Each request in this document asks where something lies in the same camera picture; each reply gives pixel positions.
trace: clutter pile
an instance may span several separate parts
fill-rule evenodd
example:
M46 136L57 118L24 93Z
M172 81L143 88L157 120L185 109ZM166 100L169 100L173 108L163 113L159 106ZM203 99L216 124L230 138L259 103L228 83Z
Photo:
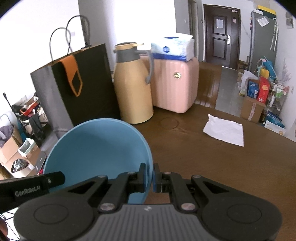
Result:
M256 74L244 70L243 75L239 75L239 95L245 96L241 118L260 122L265 128L284 135L285 126L279 115L289 87L279 83L272 62L268 59L258 61Z
M23 142L18 129L13 126L0 128L0 180L35 175L35 164L41 152L35 141Z
M15 117L17 118L18 130L23 141L27 137L36 141L42 141L45 138L43 127L48 123L47 116L38 100L37 96L25 101L18 101L10 105L8 98L3 93Z

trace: refrigerator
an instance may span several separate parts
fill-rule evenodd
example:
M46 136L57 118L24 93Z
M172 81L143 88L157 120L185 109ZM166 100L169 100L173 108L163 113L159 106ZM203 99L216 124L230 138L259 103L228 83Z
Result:
M269 23L262 27L256 20L256 18L262 16L263 15L256 13L254 11L251 12L251 47L248 70L252 73L254 73L254 71L257 69L258 60L264 58L264 56L272 62L273 66L276 59L277 46L274 51L276 37L274 38L272 44L272 38L274 35L274 25L276 21L272 18L267 17Z

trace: beige thermos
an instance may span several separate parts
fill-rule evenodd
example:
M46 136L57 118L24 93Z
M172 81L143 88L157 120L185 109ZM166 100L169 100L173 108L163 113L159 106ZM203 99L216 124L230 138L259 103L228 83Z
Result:
M114 87L123 121L142 123L153 116L150 79L154 69L153 55L149 50L138 50L135 42L117 44ZM140 54L148 54L148 73Z

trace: brown table surface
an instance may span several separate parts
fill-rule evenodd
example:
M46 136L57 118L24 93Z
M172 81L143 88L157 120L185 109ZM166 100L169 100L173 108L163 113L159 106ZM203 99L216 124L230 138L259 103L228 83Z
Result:
M244 147L216 140L202 130L208 114L243 125ZM147 140L160 170L190 179L194 174L266 199L282 213L277 241L296 240L296 143L239 117L194 104L177 114L155 108L134 125ZM146 203L169 202L150 192Z

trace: red box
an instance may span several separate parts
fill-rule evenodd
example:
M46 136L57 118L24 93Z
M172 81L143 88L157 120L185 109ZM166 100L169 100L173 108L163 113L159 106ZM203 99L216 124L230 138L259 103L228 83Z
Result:
M259 94L258 94L257 100L265 104L268 97L269 89L270 89L270 84L268 80L261 76L260 83L259 83Z

